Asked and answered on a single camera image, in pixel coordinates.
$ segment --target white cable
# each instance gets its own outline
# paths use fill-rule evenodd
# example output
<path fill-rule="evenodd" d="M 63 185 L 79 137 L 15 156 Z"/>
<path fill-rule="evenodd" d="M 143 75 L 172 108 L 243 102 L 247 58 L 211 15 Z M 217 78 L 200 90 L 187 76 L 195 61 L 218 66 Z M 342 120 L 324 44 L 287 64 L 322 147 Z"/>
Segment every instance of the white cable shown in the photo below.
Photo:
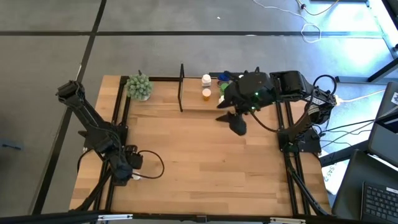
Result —
<path fill-rule="evenodd" d="M 322 36 L 322 31 L 321 31 L 321 29 L 320 29 L 317 25 L 315 25 L 315 24 L 310 23 L 309 21 L 307 21 L 307 19 L 306 19 L 305 17 L 303 17 L 302 15 L 297 14 L 297 13 L 294 13 L 294 12 L 289 11 L 289 10 L 281 9 L 281 8 L 278 8 L 278 7 L 275 7 L 275 6 L 265 6 L 265 5 L 263 5 L 263 4 L 259 3 L 259 2 L 257 2 L 256 0 L 252 0 L 252 1 L 253 1 L 254 3 L 256 3 L 257 5 L 263 7 L 264 9 L 278 9 L 278 10 L 280 10 L 280 11 L 282 11 L 282 12 L 288 12 L 288 13 L 294 15 L 294 16 L 299 16 L 299 17 L 301 17 L 301 18 L 306 22 L 306 24 L 303 25 L 303 28 L 302 28 L 301 31 L 300 31 L 301 35 L 303 36 L 303 40 L 304 40 L 306 43 L 309 43 L 309 44 L 315 43 L 315 42 L 318 42 L 319 40 L 321 40 L 321 36 Z M 307 40 L 307 38 L 306 38 L 305 35 L 303 34 L 303 31 L 304 31 L 304 29 L 305 29 L 306 26 L 314 26 L 315 28 L 317 28 L 317 29 L 319 30 L 319 36 L 318 36 L 318 39 L 317 39 L 317 40 Z"/>
<path fill-rule="evenodd" d="M 360 96 L 360 97 L 357 97 L 357 98 L 353 98 L 353 99 L 350 99 L 350 100 L 343 100 L 343 102 L 354 102 L 354 101 L 357 101 L 357 100 L 360 100 L 360 99 L 363 99 L 363 98 L 367 98 L 369 96 L 373 96 L 375 94 L 378 94 L 378 93 L 381 93 L 381 92 L 384 92 L 384 91 L 385 90 L 376 91 L 374 93 L 371 93 L 371 94 L 368 94 L 368 95 L 364 95 L 364 96 Z"/>
<path fill-rule="evenodd" d="M 378 94 L 378 93 L 382 93 L 382 92 L 384 92 L 384 91 L 385 91 L 385 90 L 375 91 L 374 93 L 370 93 L 370 94 L 368 94 L 368 95 L 360 96 L 360 97 L 353 98 L 353 99 L 350 99 L 350 100 L 343 100 L 343 99 L 341 99 L 338 95 L 335 95 L 335 97 L 336 97 L 337 105 L 339 106 L 341 103 L 354 102 L 354 101 L 357 101 L 357 100 L 360 100 L 360 99 L 363 99 L 363 98 L 367 98 L 367 97 L 369 97 L 369 96 L 373 96 L 373 95 Z"/>

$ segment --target green object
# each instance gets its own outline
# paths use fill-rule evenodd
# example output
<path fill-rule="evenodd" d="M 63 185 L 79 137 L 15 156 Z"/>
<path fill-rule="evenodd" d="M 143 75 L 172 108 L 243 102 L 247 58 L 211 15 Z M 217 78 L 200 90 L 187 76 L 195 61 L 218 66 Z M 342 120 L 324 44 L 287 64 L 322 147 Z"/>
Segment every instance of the green object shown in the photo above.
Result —
<path fill-rule="evenodd" d="M 138 75 L 130 75 L 126 83 L 127 96 L 135 100 L 146 100 L 152 93 L 153 84 L 149 77 L 138 70 Z"/>
<path fill-rule="evenodd" d="M 220 96 L 223 96 L 223 95 L 224 95 L 224 91 L 225 91 L 225 89 L 226 89 L 226 87 L 227 87 L 228 85 L 229 85 L 228 83 L 223 83 L 223 84 L 221 84 L 221 86 L 220 86 Z"/>
<path fill-rule="evenodd" d="M 228 86 L 228 83 L 221 84 L 221 91 L 224 92 L 227 86 Z"/>

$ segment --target computer monitor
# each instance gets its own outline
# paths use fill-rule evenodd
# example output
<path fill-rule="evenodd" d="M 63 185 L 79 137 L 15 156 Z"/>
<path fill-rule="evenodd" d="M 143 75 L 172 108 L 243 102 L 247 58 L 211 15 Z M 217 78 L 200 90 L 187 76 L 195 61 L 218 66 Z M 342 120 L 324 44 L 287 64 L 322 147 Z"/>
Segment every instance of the computer monitor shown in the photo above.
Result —
<path fill-rule="evenodd" d="M 389 82 L 369 137 L 369 152 L 398 167 L 398 83 Z"/>

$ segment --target desk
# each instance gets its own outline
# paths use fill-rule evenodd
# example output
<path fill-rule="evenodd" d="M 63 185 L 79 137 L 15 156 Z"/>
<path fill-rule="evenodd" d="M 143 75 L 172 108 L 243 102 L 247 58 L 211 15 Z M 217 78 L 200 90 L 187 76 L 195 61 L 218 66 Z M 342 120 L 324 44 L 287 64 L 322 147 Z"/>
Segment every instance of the desk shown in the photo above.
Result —
<path fill-rule="evenodd" d="M 95 109 L 107 121 L 112 117 L 120 78 L 104 76 L 99 91 Z M 227 123 L 215 121 L 224 111 L 216 110 L 213 100 L 203 106 L 200 82 L 197 78 L 183 82 L 183 112 L 178 105 L 178 82 L 155 82 L 149 100 L 131 101 L 127 144 L 157 152 L 164 160 L 165 173 L 156 180 L 130 180 L 125 187 L 115 187 L 111 211 L 291 216 L 284 158 L 276 134 L 263 129 L 251 116 L 245 117 L 245 136 L 237 136 Z M 294 120 L 303 113 L 303 106 L 292 103 Z M 257 116 L 271 128 L 278 127 L 275 106 L 263 108 Z M 320 162 L 312 154 L 301 155 L 307 187 L 330 212 Z M 101 160 L 95 153 L 88 153 L 81 162 L 70 208 L 79 206 L 89 195 L 100 170 Z M 138 172 L 157 175 L 160 171 L 158 159 L 145 154 Z M 102 209 L 107 190 L 105 186 Z M 297 186 L 295 192 L 301 202 Z"/>

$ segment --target white bottle cap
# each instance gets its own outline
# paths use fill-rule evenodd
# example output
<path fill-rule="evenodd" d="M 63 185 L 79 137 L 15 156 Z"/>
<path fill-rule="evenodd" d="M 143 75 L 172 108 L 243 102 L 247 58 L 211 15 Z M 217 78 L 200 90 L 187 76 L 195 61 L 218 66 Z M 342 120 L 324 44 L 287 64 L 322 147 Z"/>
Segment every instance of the white bottle cap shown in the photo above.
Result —
<path fill-rule="evenodd" d="M 203 94 L 203 96 L 206 96 L 206 97 L 207 97 L 207 96 L 210 96 L 210 95 L 211 95 L 211 90 L 205 88 L 201 93 Z"/>
<path fill-rule="evenodd" d="M 202 81 L 206 83 L 211 82 L 211 77 L 209 76 L 209 74 L 203 75 Z"/>

